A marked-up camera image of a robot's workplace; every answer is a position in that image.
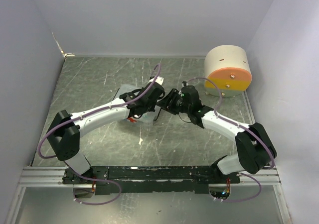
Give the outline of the clear plastic medicine box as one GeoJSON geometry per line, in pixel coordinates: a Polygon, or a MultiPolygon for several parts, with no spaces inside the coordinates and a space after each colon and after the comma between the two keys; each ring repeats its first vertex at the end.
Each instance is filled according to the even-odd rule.
{"type": "MultiPolygon", "coordinates": [[[[137,97],[140,93],[140,87],[133,86],[130,84],[123,84],[121,85],[118,90],[116,91],[113,99],[119,98],[122,94],[125,93],[133,93],[132,98],[128,97],[128,100],[132,100],[133,98],[137,97]]],[[[137,105],[140,105],[137,101],[134,103],[131,103],[128,105],[129,108],[133,108],[130,110],[131,117],[127,118],[127,121],[130,121],[133,124],[144,124],[144,125],[153,125],[153,122],[157,120],[161,108],[158,106],[154,107],[154,111],[148,111],[146,113],[142,114],[142,111],[144,110],[141,107],[137,107],[137,105]]]]}

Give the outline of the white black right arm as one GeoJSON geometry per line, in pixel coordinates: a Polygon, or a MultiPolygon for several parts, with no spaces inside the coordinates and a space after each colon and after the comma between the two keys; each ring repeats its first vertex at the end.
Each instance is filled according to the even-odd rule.
{"type": "Polygon", "coordinates": [[[194,86],[186,85],[180,91],[172,89],[157,105],[173,115],[185,113],[192,124],[218,132],[236,144],[236,154],[222,157],[216,163],[223,175],[241,171],[256,174],[268,164],[274,166],[277,152],[264,127],[221,115],[202,103],[194,86]]]}

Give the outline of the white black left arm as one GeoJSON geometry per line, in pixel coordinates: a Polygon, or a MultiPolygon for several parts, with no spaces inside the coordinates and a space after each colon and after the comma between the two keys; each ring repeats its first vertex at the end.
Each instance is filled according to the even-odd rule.
{"type": "Polygon", "coordinates": [[[150,124],[158,115],[157,101],[164,97],[163,77],[151,78],[145,87],[120,94],[111,102],[99,107],[69,114],[60,111],[49,130],[69,121],[51,133],[49,141],[58,160],[65,162],[77,174],[92,175],[92,166],[80,151],[80,138],[91,131],[115,121],[150,124]]]}

